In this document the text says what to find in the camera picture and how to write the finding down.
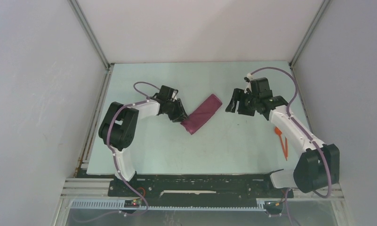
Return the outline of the small orange object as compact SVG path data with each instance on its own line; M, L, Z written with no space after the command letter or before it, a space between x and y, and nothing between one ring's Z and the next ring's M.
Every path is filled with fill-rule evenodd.
M274 127L274 132L279 137L280 145L281 145L282 151L284 153L284 141L285 141L285 139L282 138L282 131L279 128Z

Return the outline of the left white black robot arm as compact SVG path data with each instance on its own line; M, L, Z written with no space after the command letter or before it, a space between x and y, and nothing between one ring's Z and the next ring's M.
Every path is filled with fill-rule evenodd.
M128 147L132 144L137 122L141 119L165 114L173 123L188 119L179 90L162 85L153 96L143 101L121 104L112 102L98 131L99 137L112 152L115 176L122 180L119 190L126 196L137 192L137 182L132 180L136 170Z

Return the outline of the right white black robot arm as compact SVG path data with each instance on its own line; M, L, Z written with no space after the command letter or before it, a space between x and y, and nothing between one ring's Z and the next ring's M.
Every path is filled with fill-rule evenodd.
M331 188L339 183L340 151L335 144L326 144L307 129L294 115L282 96L274 96L267 78L246 77L245 89L235 88L226 112L254 116L259 113L276 126L291 143L299 159L293 169L270 174L262 184L269 197L282 188L297 188L303 193Z

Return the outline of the maroon satin cloth napkin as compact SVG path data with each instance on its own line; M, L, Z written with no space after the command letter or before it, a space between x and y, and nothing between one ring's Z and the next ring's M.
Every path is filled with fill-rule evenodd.
M188 116L188 119L180 124L190 135L193 135L216 114L221 106L222 101L215 94L211 94Z

